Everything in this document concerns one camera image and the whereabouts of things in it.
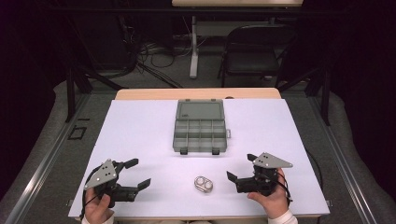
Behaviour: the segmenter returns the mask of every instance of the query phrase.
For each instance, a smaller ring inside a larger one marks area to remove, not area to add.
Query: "white sleeve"
[[[297,224],[298,220],[293,215],[293,213],[288,210],[281,217],[277,217],[275,219],[268,218],[268,224]]]
[[[113,222],[114,222],[114,213],[113,213],[113,215],[112,215],[106,222],[104,222],[103,224],[113,224]],[[82,221],[81,221],[81,224],[90,224],[90,222],[88,222],[87,218],[85,218],[85,216],[84,216],[84,218],[83,218]]]

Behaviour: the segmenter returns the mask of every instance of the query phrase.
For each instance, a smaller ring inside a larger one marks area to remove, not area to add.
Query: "black curtain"
[[[359,11],[356,32],[332,71],[332,90],[345,102],[362,160],[396,200],[396,6],[367,1]]]
[[[396,199],[396,180],[390,177],[396,161],[396,6],[387,0],[303,3],[303,9],[345,8],[351,18],[297,20],[299,40],[284,75],[294,80],[324,58],[332,61],[331,89],[345,102],[355,147],[377,183]]]
[[[49,117],[65,69],[34,1],[3,1],[0,10],[3,198]]]

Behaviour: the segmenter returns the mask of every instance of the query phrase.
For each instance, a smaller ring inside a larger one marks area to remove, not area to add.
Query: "gray carpet floor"
[[[156,54],[149,56],[146,65],[177,81],[184,88],[219,87],[217,79],[219,71],[221,45],[206,40],[200,47],[198,78],[190,79],[190,56],[176,57]],[[135,69],[124,77],[113,81],[128,88],[169,88],[158,78]],[[0,223],[12,223],[11,217],[20,216],[19,223],[77,223],[67,216],[67,202],[75,197],[79,182],[85,172],[96,138],[101,130],[109,104],[115,92],[102,83],[92,80],[94,91],[83,95],[77,91],[80,104],[75,118],[65,124],[67,113],[65,84],[55,88],[57,99],[49,120],[37,140],[30,157],[15,180],[11,189],[0,202]],[[273,80],[257,78],[230,78],[228,87],[270,87]],[[318,118],[317,98],[304,96],[304,83],[282,93],[307,150],[314,156],[323,175],[323,193],[326,200],[332,202],[331,214],[320,219],[320,223],[396,223],[395,202],[374,181],[370,171],[359,158],[352,142],[352,133],[348,126],[344,105],[340,98],[331,95],[330,127],[323,127]],[[68,139],[73,127],[84,127],[86,132],[79,140]],[[368,207],[373,217],[365,217],[360,210],[362,201],[357,201],[354,190],[348,185],[343,169],[337,163],[333,152],[334,142],[345,156],[348,170],[354,177],[355,189],[364,199],[364,207]],[[42,184],[36,186],[29,203],[21,198],[29,193],[29,182],[35,179],[37,170],[42,168],[44,161],[54,148],[58,148],[53,156],[53,163],[48,165],[48,172],[42,177]],[[319,177],[319,168],[312,160],[312,166]],[[300,223],[317,223],[316,219],[300,218]]]

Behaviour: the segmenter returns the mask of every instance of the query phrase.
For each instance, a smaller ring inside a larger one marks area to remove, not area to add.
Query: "hand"
[[[93,200],[85,205],[85,218],[87,218],[90,224],[102,224],[113,216],[114,212],[108,209],[110,196],[104,194],[102,200],[99,200],[93,189],[87,189],[85,193],[85,202],[91,199]]]
[[[277,172],[285,176],[282,169],[278,168]],[[281,184],[285,184],[285,180],[281,175],[279,176],[278,181]],[[279,185],[276,185],[275,191],[269,196],[265,197],[259,192],[250,192],[247,197],[261,204],[267,216],[271,219],[281,217],[289,210],[286,191]]]

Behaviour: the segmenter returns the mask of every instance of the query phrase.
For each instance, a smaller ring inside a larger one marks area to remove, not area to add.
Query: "metal bracket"
[[[91,179],[84,186],[84,189],[94,188],[115,178],[117,178],[117,173],[116,169],[114,169],[113,162],[107,160],[102,164],[99,170],[92,175]]]
[[[280,158],[273,156],[267,152],[262,153],[258,158],[256,158],[253,161],[253,165],[257,165],[265,169],[293,167],[293,164],[291,164],[290,162],[283,161]]]

